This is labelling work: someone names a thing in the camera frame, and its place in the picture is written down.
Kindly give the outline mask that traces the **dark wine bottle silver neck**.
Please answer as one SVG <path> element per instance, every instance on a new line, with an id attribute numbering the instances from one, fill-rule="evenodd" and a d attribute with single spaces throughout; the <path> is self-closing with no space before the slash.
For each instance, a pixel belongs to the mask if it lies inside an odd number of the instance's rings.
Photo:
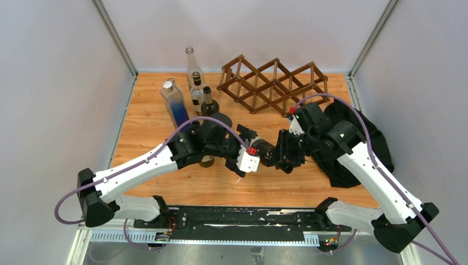
<path id="1" fill-rule="evenodd" d="M 220 111 L 219 104 L 212 97 L 211 88 L 205 86 L 203 88 L 204 102 L 201 105 L 201 112 L 203 116 L 212 116 Z"/>

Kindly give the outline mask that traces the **dark wine bottle white label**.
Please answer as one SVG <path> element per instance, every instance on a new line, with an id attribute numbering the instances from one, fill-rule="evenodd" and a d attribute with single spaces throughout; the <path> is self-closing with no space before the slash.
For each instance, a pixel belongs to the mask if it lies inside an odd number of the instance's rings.
<path id="1" fill-rule="evenodd" d="M 198 163 L 199 166 L 203 168 L 208 168 L 211 167 L 215 162 L 215 159 L 213 156 L 204 156 L 202 160 Z"/>

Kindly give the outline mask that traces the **clear whisky bottle black label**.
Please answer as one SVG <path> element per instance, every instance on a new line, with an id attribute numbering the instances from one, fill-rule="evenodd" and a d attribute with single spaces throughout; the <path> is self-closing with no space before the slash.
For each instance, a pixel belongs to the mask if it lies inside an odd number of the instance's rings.
<path id="1" fill-rule="evenodd" d="M 201 105 L 204 103 L 204 92 L 203 88 L 205 86 L 201 81 L 201 75 L 198 71 L 192 73 L 193 85 L 190 88 L 190 93 L 192 97 L 192 102 L 194 105 L 195 113 L 198 116 L 202 116 Z"/>

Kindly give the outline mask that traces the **blue square bottle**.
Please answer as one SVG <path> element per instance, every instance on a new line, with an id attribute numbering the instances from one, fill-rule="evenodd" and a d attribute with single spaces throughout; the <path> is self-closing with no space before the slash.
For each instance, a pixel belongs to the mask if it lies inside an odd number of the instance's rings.
<path id="1" fill-rule="evenodd" d="M 163 83 L 159 93 L 164 100 L 167 113 L 175 128 L 178 128 L 189 120 L 182 92 L 176 85 L 174 78 L 167 79 Z"/>

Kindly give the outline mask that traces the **clear bottle with dark label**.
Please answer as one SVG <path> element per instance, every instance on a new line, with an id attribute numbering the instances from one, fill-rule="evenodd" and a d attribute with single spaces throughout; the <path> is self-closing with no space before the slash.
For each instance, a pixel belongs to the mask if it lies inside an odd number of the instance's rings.
<path id="1" fill-rule="evenodd" d="M 198 62 L 196 60 L 193 47 L 192 46 L 187 46 L 185 48 L 185 53 L 187 55 L 187 60 L 188 60 L 188 69 L 187 69 L 188 87 L 190 88 L 193 85 L 193 72 L 199 72 L 201 82 L 206 83 L 205 82 L 204 72 L 202 71 L 201 67 L 199 66 L 199 64 L 198 64 Z"/>

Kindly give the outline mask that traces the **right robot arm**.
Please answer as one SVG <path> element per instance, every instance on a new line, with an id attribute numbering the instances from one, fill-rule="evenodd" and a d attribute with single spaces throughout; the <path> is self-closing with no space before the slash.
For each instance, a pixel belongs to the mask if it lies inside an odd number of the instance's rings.
<path id="1" fill-rule="evenodd" d="M 290 127 L 279 132 L 271 164 L 290 173 L 305 157 L 323 152 L 344 166 L 378 202 L 378 208 L 347 204 L 329 197 L 315 209 L 321 230 L 342 225 L 372 234 L 393 253 L 402 252 L 438 214 L 404 188 L 379 161 L 369 141 L 352 123 L 332 124 L 316 103 L 291 108 Z"/>

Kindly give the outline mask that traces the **brown wooden wine rack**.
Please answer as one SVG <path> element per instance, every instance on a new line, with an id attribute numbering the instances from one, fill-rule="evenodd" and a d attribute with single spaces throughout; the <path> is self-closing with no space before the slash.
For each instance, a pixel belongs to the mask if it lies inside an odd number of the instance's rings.
<path id="1" fill-rule="evenodd" d="M 285 117 L 295 104 L 306 103 L 306 97 L 328 92 L 328 77 L 311 61 L 289 70 L 279 58 L 255 67 L 242 54 L 221 68 L 216 89 L 251 114 L 273 109 Z"/>

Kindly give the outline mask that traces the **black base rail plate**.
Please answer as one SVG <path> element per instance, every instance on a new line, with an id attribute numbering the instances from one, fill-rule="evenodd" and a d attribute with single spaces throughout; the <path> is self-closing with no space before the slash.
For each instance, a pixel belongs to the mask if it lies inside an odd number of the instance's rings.
<path id="1" fill-rule="evenodd" d="M 171 241 L 216 243 L 307 243 L 305 237 L 350 232 L 347 226 L 325 225 L 313 208 L 172 205 L 154 221 L 135 220 L 132 227 L 171 232 Z"/>

